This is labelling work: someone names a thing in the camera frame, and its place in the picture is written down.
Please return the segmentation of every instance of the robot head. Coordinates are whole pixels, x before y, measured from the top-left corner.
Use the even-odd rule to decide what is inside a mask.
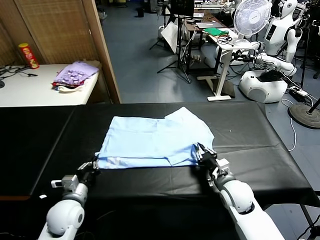
[[[298,4],[297,0],[281,0],[278,4],[280,18],[293,14]]]

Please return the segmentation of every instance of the blue cloth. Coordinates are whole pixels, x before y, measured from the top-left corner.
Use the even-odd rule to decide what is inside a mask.
[[[115,116],[98,154],[101,169],[196,165],[195,143],[211,148],[209,127],[185,107],[162,119]]]

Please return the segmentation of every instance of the fan base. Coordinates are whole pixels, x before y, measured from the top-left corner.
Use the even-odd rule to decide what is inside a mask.
[[[237,47],[243,47],[243,48],[247,48],[248,45],[250,45],[250,42],[246,39],[241,39],[241,38],[238,38],[236,40],[233,41],[233,44]]]
[[[298,124],[309,129],[320,129],[320,110],[315,109],[309,113],[310,106],[303,103],[292,104],[288,108],[288,114]]]

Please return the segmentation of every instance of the pringles can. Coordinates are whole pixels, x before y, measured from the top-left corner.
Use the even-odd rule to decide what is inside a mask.
[[[22,53],[24,54],[25,59],[28,61],[30,68],[37,69],[39,67],[39,63],[28,43],[21,43],[18,45]]]

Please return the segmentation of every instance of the gray floor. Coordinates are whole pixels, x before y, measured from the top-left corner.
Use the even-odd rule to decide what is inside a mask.
[[[143,18],[137,18],[135,17],[137,6],[129,2],[128,8],[107,8],[108,17],[102,25],[122,102],[207,102],[207,97],[213,94],[206,82],[197,81],[194,76],[190,76],[192,83],[187,84],[183,80],[183,74],[172,69],[157,74],[158,70],[176,60],[177,56],[158,46],[149,50],[157,41],[158,27],[163,24],[163,17],[145,13]],[[205,44],[201,52],[193,51],[192,54],[201,54],[202,59],[206,57],[207,63],[213,66],[214,50],[215,46]],[[300,64],[301,62],[297,60],[296,65],[300,66]],[[231,70],[229,71],[227,79],[235,75]],[[314,97],[320,98],[320,79],[312,79],[313,74],[314,70],[306,70],[304,89]],[[298,67],[293,80],[299,82],[300,79],[301,69]],[[239,84],[240,77],[230,81]],[[235,95],[232,101],[248,101],[236,87]],[[295,102],[288,94],[284,98]],[[294,133],[287,107],[282,103],[267,104],[266,112],[267,118],[282,141],[288,149],[291,149],[294,144]],[[319,191],[320,132],[302,127],[295,122],[293,125],[297,134],[297,143],[291,154],[313,189]],[[308,210],[313,220],[320,214],[320,209],[308,207]],[[273,205],[267,212],[286,240],[296,239],[307,227],[307,221],[299,205]]]

